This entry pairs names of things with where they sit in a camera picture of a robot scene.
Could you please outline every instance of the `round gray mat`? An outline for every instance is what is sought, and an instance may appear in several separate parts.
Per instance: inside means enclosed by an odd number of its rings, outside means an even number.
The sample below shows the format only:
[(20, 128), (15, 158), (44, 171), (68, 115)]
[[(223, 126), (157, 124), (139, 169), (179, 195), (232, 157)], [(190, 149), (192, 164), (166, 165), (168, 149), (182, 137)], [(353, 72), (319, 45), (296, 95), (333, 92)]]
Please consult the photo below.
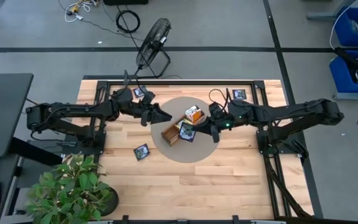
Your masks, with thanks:
[(178, 139), (173, 146), (170, 146), (161, 137), (162, 131), (176, 122), (188, 108), (194, 105), (197, 105), (204, 111), (205, 115), (209, 116), (208, 105), (204, 101), (193, 97), (178, 97), (161, 106), (161, 109), (172, 115), (172, 120), (151, 125), (152, 138), (155, 146), (164, 156), (173, 161), (197, 162), (207, 158), (218, 146), (217, 143), (213, 142), (212, 136), (204, 133), (196, 133), (193, 142)]

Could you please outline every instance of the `white cable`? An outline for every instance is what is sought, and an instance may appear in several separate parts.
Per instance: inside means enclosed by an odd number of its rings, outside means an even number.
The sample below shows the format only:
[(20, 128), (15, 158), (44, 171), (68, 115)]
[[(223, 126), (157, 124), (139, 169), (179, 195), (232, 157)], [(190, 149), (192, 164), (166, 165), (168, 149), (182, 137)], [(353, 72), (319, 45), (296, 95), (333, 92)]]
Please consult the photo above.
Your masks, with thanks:
[(329, 36), (329, 45), (331, 46), (331, 48), (332, 48), (333, 50), (335, 50), (335, 48), (333, 47), (333, 44), (332, 44), (335, 25), (336, 25), (336, 23), (338, 22), (339, 18), (341, 18), (341, 16), (342, 16), (348, 9), (350, 9), (350, 8), (354, 5), (354, 3), (352, 3), (349, 7), (347, 7), (345, 10), (343, 10), (343, 12), (342, 12), (342, 13), (336, 18), (336, 20), (335, 20), (335, 23), (334, 23), (334, 25), (333, 25), (333, 29), (331, 30), (331, 35)]
[(76, 2), (76, 3), (74, 3), (74, 4), (69, 5), (69, 6), (65, 9), (65, 20), (66, 20), (66, 22), (75, 22), (77, 19), (82, 19), (82, 18), (83, 18), (82, 16), (78, 15), (77, 13), (74, 13), (75, 19), (70, 20), (70, 21), (67, 19), (67, 12), (70, 12), (69, 8), (71, 8), (71, 7), (73, 7), (73, 6), (77, 5), (77, 4), (81, 4), (80, 8), (83, 8), (86, 12), (90, 12), (90, 11), (91, 11), (91, 8), (90, 8), (89, 5), (92, 5), (92, 6), (95, 5), (95, 3), (90, 3), (90, 2), (81, 2), (81, 3)]

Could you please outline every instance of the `small wooden box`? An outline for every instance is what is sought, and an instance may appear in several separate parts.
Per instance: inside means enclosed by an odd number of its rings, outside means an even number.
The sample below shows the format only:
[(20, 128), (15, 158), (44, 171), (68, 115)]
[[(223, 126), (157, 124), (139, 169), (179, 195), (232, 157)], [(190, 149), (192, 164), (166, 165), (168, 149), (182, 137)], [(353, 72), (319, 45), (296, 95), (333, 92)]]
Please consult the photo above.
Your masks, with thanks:
[[(205, 114), (202, 113), (202, 117), (200, 119), (198, 119), (195, 124), (198, 124), (198, 123), (204, 121), (204, 118), (205, 118)], [(166, 142), (170, 146), (174, 145), (179, 139), (180, 128), (177, 128), (176, 124), (183, 119), (186, 119), (186, 115), (181, 116), (171, 126), (169, 126), (167, 129), (165, 129), (163, 132), (161, 132), (162, 138), (164, 138), (164, 140), (166, 140)]]

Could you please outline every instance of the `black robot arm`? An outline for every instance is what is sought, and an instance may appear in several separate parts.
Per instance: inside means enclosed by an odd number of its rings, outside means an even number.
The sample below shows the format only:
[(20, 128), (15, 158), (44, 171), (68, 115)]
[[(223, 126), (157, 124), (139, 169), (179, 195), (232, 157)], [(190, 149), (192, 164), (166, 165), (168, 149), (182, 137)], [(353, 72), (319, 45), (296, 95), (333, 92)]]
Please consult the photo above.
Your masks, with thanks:
[[(214, 142), (219, 142), (222, 130), (251, 125), (258, 128), (268, 126), (268, 140), (274, 144), (285, 140), (289, 135), (305, 130), (317, 124), (336, 125), (343, 119), (335, 102), (320, 99), (302, 104), (271, 107), (258, 106), (242, 100), (232, 100), (227, 106), (229, 112), (217, 103), (209, 106), (210, 117), (193, 127), (197, 132), (210, 134)], [(283, 119), (299, 118), (284, 126), (275, 124)]]
[(71, 105), (63, 103), (39, 104), (26, 108), (27, 128), (33, 132), (47, 129), (76, 136), (81, 142), (95, 141), (95, 130), (91, 126), (77, 126), (62, 118), (98, 118), (115, 121), (119, 114), (128, 114), (141, 118), (141, 124), (147, 125), (170, 121), (172, 116), (162, 111), (158, 103), (151, 104), (154, 94), (148, 91), (138, 103), (133, 102), (132, 92), (128, 88), (120, 89), (111, 95), (111, 99), (95, 105)]

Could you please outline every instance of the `fan grille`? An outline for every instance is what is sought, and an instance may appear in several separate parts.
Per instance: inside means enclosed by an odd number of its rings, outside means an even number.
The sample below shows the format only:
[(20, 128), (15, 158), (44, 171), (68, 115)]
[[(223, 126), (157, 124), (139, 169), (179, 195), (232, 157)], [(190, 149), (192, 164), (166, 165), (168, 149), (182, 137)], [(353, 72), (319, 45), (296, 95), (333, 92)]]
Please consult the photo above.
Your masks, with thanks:
[(159, 19), (151, 28), (147, 34), (142, 46), (139, 49), (139, 53), (136, 57), (136, 64), (140, 69), (147, 68), (154, 60), (164, 43), (160, 41), (162, 38), (167, 37), (169, 30), (171, 29), (171, 23), (168, 19)]

